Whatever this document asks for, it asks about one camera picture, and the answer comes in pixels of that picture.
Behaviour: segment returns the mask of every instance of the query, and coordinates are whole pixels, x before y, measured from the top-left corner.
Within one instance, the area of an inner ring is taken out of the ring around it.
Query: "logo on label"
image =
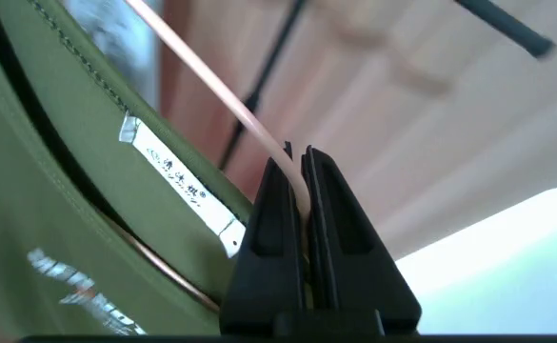
[[[79,305],[86,309],[103,326],[117,334],[146,334],[132,319],[117,309],[94,287],[94,281],[73,267],[45,256],[41,249],[28,254],[29,262],[41,274],[71,285],[73,293],[60,299],[63,305]]]

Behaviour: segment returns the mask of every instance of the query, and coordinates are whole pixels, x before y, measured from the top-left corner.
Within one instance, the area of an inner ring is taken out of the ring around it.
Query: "beige curtain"
[[[557,0],[494,1],[557,44]],[[286,0],[168,1],[167,20],[242,98]],[[234,119],[163,51],[161,111],[218,163]],[[399,258],[557,187],[557,51],[538,62],[449,0],[310,0],[258,117],[340,166]],[[227,175],[254,199],[268,155]]]

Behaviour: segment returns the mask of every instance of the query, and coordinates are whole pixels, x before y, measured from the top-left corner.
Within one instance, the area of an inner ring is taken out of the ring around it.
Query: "green bag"
[[[129,88],[59,1],[0,0],[6,334],[218,333],[217,314],[115,230],[221,301],[233,260],[149,157],[119,141],[127,114],[246,224],[248,200]]]

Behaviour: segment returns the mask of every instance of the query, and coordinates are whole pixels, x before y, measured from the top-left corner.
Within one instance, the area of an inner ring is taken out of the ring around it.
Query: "green fabric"
[[[242,220],[248,200],[131,90],[54,0],[0,0],[0,20],[51,124],[120,218],[194,285],[224,294],[233,265],[218,238],[132,146],[126,111],[143,121]],[[15,336],[110,333],[73,287],[32,267],[41,249],[94,280],[147,333],[217,333],[217,317],[111,229],[65,175],[0,67],[0,325]]]

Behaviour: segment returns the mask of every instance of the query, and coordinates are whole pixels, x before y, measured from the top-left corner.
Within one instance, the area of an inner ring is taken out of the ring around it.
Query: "pink cable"
[[[126,0],[157,35],[185,62],[209,88],[223,101],[240,122],[266,148],[269,155],[287,177],[293,187],[297,209],[303,224],[308,223],[310,199],[308,186],[297,166],[266,128],[252,115],[238,97],[229,90],[221,79],[210,70],[204,61],[142,0]]]

